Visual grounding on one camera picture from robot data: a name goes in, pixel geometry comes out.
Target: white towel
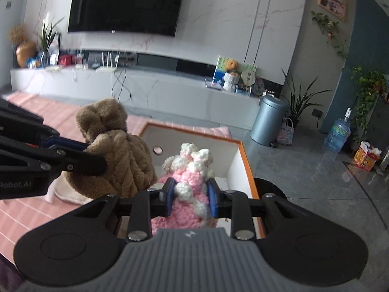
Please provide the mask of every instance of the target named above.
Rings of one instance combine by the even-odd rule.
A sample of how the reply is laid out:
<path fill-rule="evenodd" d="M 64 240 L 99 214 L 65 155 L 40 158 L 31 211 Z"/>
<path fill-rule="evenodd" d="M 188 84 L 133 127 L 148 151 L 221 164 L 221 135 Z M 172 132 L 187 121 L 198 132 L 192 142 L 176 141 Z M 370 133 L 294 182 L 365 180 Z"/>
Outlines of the white towel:
<path fill-rule="evenodd" d="M 47 190 L 47 194 L 42 198 L 46 202 L 52 203 L 54 196 L 57 196 L 57 198 L 62 201 L 79 205 L 87 204 L 93 200 L 75 191 L 66 181 L 63 174 L 61 174 L 53 181 L 52 184 L 50 184 L 49 189 Z"/>

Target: pink tiled mat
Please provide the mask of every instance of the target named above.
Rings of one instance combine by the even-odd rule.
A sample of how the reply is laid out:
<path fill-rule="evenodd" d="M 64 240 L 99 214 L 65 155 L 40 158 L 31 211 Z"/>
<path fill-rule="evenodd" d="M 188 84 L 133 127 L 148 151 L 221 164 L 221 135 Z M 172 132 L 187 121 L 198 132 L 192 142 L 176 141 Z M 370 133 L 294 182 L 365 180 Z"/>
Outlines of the pink tiled mat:
<path fill-rule="evenodd" d="M 7 99 L 42 116 L 44 124 L 55 128 L 61 136 L 84 141 L 74 119 L 75 112 L 80 108 L 78 105 L 56 102 L 36 94 L 27 94 L 19 91 L 11 94 Z M 139 135 L 147 123 L 162 124 L 218 137 L 231 138 L 228 127 L 190 127 L 134 115 L 130 115 L 127 118 L 128 132 Z M 55 197 L 52 204 L 37 198 L 0 201 L 0 253 L 13 262 L 15 243 L 23 234 L 77 207 L 76 205 L 62 202 Z"/>

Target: framed picture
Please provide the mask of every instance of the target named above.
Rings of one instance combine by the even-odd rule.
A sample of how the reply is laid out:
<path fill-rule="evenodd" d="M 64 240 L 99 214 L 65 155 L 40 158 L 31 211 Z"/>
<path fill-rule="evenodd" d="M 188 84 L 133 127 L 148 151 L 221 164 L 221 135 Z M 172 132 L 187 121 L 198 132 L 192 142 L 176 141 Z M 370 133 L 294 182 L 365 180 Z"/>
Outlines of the framed picture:
<path fill-rule="evenodd" d="M 343 0 L 318 0 L 318 5 L 344 22 L 346 18 L 346 2 Z"/>

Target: white marble wall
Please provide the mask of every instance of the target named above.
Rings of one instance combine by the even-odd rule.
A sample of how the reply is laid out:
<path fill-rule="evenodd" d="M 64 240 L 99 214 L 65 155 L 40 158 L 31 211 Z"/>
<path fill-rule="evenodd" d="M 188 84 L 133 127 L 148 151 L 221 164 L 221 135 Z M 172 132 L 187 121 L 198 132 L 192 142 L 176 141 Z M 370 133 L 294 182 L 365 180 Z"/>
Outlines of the white marble wall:
<path fill-rule="evenodd" d="M 175 38 L 137 33 L 67 34 L 71 0 L 27 0 L 25 22 L 59 24 L 63 48 L 112 49 L 216 64 L 219 55 L 256 63 L 259 75 L 283 84 L 305 0 L 183 0 Z"/>

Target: gold vase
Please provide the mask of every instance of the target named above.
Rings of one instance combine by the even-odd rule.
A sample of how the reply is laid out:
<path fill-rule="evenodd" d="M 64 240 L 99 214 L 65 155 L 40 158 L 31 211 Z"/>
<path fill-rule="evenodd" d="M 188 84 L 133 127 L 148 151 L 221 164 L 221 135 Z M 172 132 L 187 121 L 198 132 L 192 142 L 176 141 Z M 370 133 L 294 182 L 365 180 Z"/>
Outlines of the gold vase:
<path fill-rule="evenodd" d="M 27 60 L 36 55 L 36 44 L 31 41 L 22 42 L 16 49 L 16 59 L 20 68 L 27 67 Z"/>

